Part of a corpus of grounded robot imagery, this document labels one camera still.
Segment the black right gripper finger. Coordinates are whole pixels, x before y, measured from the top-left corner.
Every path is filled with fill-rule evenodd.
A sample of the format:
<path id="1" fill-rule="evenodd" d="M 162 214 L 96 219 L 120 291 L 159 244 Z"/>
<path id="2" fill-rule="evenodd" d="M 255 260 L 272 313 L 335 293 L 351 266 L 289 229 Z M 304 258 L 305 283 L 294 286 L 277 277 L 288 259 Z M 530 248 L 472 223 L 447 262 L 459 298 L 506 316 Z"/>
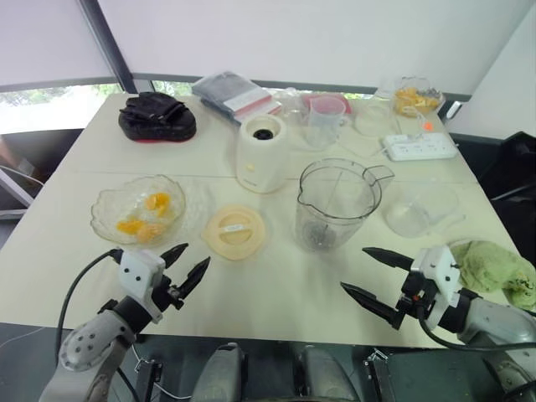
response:
<path id="1" fill-rule="evenodd" d="M 404 314 L 382 303 L 377 297 L 361 287 L 340 282 L 344 291 L 362 308 L 385 320 L 393 329 L 399 330 Z"/>
<path id="2" fill-rule="evenodd" d="M 363 247 L 362 251 L 384 265 L 400 268 L 405 271 L 409 271 L 413 264 L 413 260 L 410 257 L 392 250 L 379 247 Z"/>

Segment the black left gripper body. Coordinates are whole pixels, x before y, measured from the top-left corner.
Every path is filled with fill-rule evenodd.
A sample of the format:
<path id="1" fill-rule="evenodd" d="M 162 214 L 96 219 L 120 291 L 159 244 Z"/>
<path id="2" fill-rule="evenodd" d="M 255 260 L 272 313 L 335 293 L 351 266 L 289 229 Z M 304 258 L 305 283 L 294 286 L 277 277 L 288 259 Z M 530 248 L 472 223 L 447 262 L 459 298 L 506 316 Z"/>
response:
<path id="1" fill-rule="evenodd" d="M 152 290 L 152 301 L 159 311 L 166 311 L 169 307 L 180 310 L 184 305 L 184 298 L 183 285 L 173 284 L 166 275 L 162 275 Z"/>

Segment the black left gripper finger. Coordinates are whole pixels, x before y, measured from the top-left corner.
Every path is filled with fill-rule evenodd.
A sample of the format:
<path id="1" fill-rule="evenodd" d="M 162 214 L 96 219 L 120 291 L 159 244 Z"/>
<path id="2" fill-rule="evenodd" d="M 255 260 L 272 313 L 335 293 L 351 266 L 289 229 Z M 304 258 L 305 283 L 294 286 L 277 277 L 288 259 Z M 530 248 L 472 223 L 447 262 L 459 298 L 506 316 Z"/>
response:
<path id="1" fill-rule="evenodd" d="M 180 294 L 189 294 L 200 283 L 209 268 L 210 261 L 211 258 L 207 257 L 193 267 L 185 282 L 178 288 Z"/>
<path id="2" fill-rule="evenodd" d="M 188 248 L 188 243 L 182 243 L 175 245 L 171 249 L 163 252 L 161 258 L 164 260 L 165 267 L 171 267 L 182 255 L 182 253 Z"/>

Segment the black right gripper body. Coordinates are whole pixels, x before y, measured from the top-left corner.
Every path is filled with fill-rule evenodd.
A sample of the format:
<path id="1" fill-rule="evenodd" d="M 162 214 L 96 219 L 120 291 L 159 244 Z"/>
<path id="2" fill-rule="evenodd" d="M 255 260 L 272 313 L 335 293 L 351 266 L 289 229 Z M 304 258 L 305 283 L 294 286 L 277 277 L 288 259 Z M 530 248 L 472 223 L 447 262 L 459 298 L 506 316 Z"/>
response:
<path id="1" fill-rule="evenodd" d="M 406 315 L 426 319 L 435 304 L 437 293 L 438 288 L 433 280 L 426 278 L 420 271 L 409 271 L 395 306 L 395 324 L 400 325 Z"/>

